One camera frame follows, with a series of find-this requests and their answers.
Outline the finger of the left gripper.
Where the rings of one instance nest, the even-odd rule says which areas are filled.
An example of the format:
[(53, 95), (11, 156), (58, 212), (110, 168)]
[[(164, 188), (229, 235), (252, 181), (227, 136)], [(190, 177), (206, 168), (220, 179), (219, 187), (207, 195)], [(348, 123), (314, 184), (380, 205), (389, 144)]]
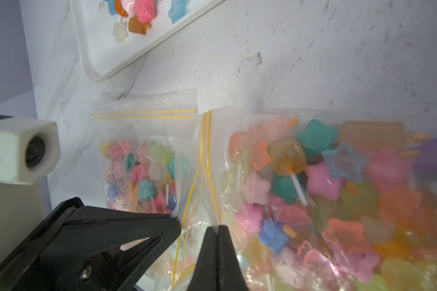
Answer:
[(54, 209), (0, 263), (0, 291), (132, 291), (181, 233), (168, 214)]

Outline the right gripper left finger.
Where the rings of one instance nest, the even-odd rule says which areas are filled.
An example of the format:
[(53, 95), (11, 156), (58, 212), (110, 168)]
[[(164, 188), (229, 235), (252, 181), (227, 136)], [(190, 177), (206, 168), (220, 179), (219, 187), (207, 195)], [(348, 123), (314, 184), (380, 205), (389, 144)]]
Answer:
[(187, 291), (218, 291), (218, 244), (213, 227), (206, 229), (193, 277)]

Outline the large ziploc bag of candies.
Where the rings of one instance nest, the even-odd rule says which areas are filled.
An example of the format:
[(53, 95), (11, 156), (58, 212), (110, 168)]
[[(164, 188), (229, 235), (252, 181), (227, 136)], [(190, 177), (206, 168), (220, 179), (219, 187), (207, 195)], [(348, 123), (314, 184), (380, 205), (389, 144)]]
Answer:
[(196, 110), (195, 88), (126, 98), (104, 93), (89, 102), (108, 207), (179, 220), (179, 237), (147, 271), (156, 291), (185, 290), (210, 225), (195, 167), (177, 138)]

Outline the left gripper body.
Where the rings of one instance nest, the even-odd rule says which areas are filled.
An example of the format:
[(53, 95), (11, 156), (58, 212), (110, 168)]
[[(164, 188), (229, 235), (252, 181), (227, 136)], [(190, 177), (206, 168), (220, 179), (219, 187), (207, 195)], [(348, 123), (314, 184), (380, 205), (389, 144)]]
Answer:
[(0, 116), (0, 264), (42, 222), (41, 182), (60, 156), (55, 122)]

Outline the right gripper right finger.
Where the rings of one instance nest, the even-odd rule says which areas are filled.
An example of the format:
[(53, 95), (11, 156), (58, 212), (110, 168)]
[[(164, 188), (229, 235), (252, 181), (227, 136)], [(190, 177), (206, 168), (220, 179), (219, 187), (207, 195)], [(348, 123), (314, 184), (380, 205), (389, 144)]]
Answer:
[(248, 291), (239, 266), (229, 229), (218, 227), (217, 234), (217, 290)]

